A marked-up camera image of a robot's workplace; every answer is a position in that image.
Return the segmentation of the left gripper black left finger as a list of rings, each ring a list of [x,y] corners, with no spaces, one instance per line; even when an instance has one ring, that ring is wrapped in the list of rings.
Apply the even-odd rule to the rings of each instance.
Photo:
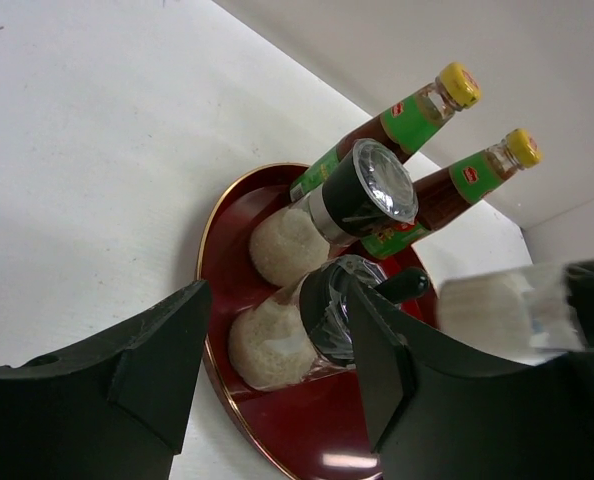
[[[0,366],[0,479],[168,478],[211,303],[196,281],[68,347]]]

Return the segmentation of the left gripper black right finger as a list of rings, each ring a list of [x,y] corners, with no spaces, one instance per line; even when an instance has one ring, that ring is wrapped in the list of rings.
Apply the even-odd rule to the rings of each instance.
[[[486,354],[354,284],[371,450],[387,479],[594,479],[594,350],[530,366]]]

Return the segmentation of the black cap glass shaker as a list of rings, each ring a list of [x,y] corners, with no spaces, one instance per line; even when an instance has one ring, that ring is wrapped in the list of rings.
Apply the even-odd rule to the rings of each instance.
[[[234,320],[228,355],[241,379],[270,392],[354,370],[348,308],[353,280],[396,307],[430,287],[428,274],[419,267],[387,277],[380,265],[359,255],[331,260]]]

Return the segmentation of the black cap spice jar front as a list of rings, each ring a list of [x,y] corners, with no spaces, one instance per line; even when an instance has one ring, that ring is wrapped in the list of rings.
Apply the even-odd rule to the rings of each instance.
[[[453,339],[524,364],[594,349],[594,259],[448,280],[436,319]]]

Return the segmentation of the green label sauce bottle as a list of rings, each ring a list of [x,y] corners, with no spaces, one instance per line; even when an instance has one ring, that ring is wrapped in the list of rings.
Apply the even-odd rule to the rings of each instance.
[[[542,153],[525,129],[414,182],[418,212],[414,222],[397,224],[361,241],[367,257],[383,260],[442,229],[514,174],[539,164]]]
[[[346,134],[291,184],[290,199],[295,202],[323,183],[360,139],[375,140],[406,162],[481,96],[478,82],[463,64],[448,64],[432,82]]]

